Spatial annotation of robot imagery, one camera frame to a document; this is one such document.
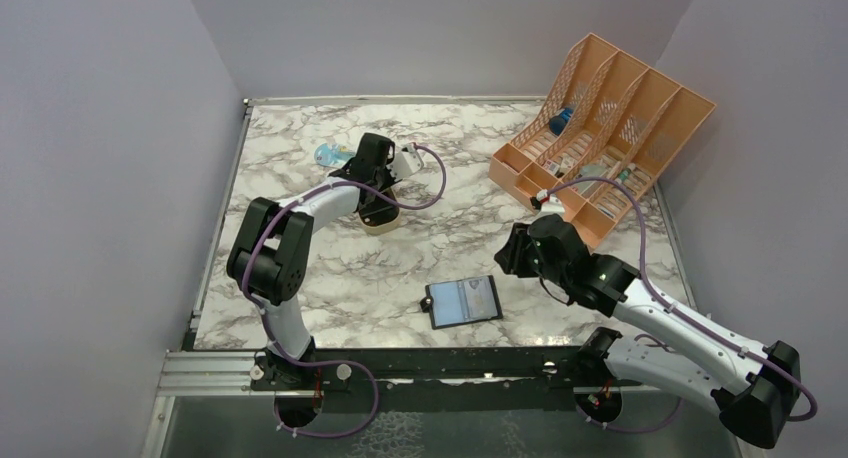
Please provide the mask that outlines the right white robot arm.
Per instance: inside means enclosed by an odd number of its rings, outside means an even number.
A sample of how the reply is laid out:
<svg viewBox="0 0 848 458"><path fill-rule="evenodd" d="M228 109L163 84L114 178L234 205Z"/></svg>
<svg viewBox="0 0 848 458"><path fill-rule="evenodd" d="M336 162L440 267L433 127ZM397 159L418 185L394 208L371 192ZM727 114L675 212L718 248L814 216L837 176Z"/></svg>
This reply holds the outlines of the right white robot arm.
<svg viewBox="0 0 848 458"><path fill-rule="evenodd" d="M801 394L800 354L791 345L746 338L668 297L634 266L590 251L558 215L514 224L494 260L505 274L549 281L569 304L635 326L669 348L650 352L599 328L576 361L585 382L660 388L714 414L737 438L776 446Z"/></svg>

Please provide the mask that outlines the gold oval tray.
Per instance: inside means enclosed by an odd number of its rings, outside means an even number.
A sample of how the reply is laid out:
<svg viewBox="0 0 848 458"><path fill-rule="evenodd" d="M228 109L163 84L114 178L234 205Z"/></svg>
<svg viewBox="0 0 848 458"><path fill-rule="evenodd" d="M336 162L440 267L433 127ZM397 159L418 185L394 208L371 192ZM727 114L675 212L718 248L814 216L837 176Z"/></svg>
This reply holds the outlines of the gold oval tray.
<svg viewBox="0 0 848 458"><path fill-rule="evenodd" d="M358 216L369 235L380 235L399 226L400 208L388 203L373 202L360 209Z"/></svg>

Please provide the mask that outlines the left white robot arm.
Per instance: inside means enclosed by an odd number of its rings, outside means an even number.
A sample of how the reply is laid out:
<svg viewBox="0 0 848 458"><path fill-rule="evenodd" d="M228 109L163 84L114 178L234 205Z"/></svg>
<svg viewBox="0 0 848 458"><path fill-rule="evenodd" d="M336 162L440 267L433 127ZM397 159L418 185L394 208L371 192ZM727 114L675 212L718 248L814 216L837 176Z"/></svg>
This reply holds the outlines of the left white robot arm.
<svg viewBox="0 0 848 458"><path fill-rule="evenodd" d="M232 246L227 275L260 312L269 350L280 358L276 374L298 389L313 379L308 356L313 338L304 323L297 294L305 279L312 237L338 218L357 214L369 232L380 234L399 223L393 203L397 179L390 166L395 143L363 135L356 153L319 186L281 204L252 200Z"/></svg>

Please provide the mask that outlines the black card holder wallet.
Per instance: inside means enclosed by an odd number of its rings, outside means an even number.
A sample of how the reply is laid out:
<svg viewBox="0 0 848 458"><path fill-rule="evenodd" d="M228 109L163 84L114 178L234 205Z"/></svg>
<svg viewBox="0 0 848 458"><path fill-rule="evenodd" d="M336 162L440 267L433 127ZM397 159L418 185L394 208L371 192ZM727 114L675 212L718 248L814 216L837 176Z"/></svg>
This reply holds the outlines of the black card holder wallet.
<svg viewBox="0 0 848 458"><path fill-rule="evenodd" d="M422 313L429 316L432 329L438 330L464 326L503 318L494 277L492 275L483 276L490 277L491 286L495 292L498 314L489 319L469 318L462 287L463 282L469 278L433 283L425 287L425 296L419 301L419 308Z"/></svg>

